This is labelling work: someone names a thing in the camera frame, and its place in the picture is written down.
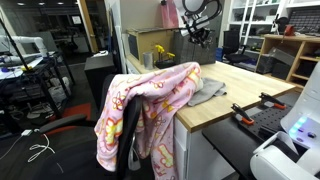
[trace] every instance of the office chair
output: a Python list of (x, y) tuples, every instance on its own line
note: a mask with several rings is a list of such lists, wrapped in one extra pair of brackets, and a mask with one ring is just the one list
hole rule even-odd
[(243, 47), (241, 54), (234, 54), (239, 50), (239, 39), (239, 31), (224, 31), (222, 53), (230, 65), (251, 59), (249, 56), (243, 54), (246, 50), (246, 45), (241, 45)]
[[(104, 107), (106, 94), (114, 76), (115, 75), (109, 75), (105, 79), (100, 113), (102, 112), (102, 109)], [(116, 172), (109, 172), (102, 166), (100, 166), (96, 159), (97, 140), (92, 140), (66, 148), (49, 156), (36, 173), (34, 179), (127, 179), (129, 174), (128, 156), (134, 131), (139, 119), (141, 106), (141, 98), (139, 96), (135, 96), (125, 108), (123, 116), (123, 132), (119, 137)], [(86, 121), (86, 116), (80, 114), (49, 123), (41, 127), (39, 131), (40, 133), (44, 134), (56, 128), (70, 125), (94, 127), (96, 125), (96, 122)]]

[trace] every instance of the cable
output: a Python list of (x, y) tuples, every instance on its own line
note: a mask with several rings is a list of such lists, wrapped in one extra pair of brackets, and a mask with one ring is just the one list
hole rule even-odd
[(31, 156), (31, 157), (28, 159), (28, 162), (32, 162), (33, 160), (35, 160), (41, 153), (43, 153), (43, 152), (46, 151), (47, 149), (51, 150), (51, 152), (52, 152), (53, 154), (56, 153), (56, 152), (54, 152), (54, 150), (53, 150), (51, 147), (49, 147), (50, 141), (49, 141), (47, 135), (46, 135), (46, 134), (43, 134), (43, 136), (47, 139), (47, 145), (45, 146), (45, 145), (35, 144), (35, 145), (31, 146), (31, 147), (29, 148), (30, 151), (31, 151), (31, 150), (34, 150), (34, 149), (38, 149), (38, 148), (43, 148), (43, 149), (42, 149), (41, 151), (39, 151), (38, 153), (34, 154), (33, 156)]
[(16, 143), (22, 138), (22, 136), (20, 136), (13, 144), (12, 146), (9, 148), (9, 150), (3, 155), (1, 156), (0, 160), (2, 160), (4, 157), (6, 157), (6, 155), (11, 151), (11, 149), (13, 148), (14, 145), (16, 145)]

